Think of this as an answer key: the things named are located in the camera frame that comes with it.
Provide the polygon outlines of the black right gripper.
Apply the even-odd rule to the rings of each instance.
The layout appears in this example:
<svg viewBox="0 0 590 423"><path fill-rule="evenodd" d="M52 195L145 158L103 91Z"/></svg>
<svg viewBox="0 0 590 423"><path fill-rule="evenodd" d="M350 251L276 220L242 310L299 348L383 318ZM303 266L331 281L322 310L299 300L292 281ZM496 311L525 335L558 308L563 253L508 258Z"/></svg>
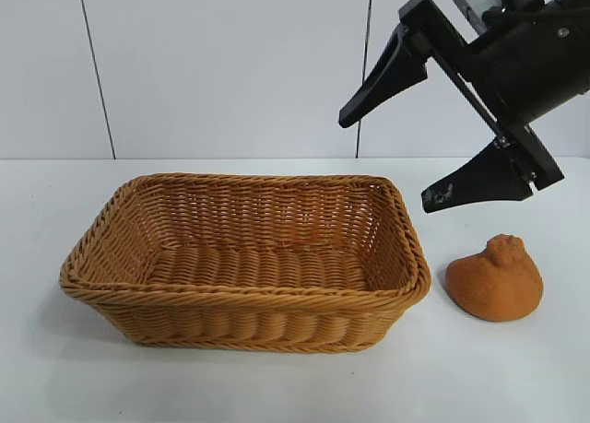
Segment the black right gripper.
<svg viewBox="0 0 590 423"><path fill-rule="evenodd" d="M530 124L589 90L589 0L500 0L478 14L482 33L460 36L433 0L410 0L373 70L340 109L348 128L427 78L433 58L495 137L421 193L426 213L523 201L563 178Z"/></svg>

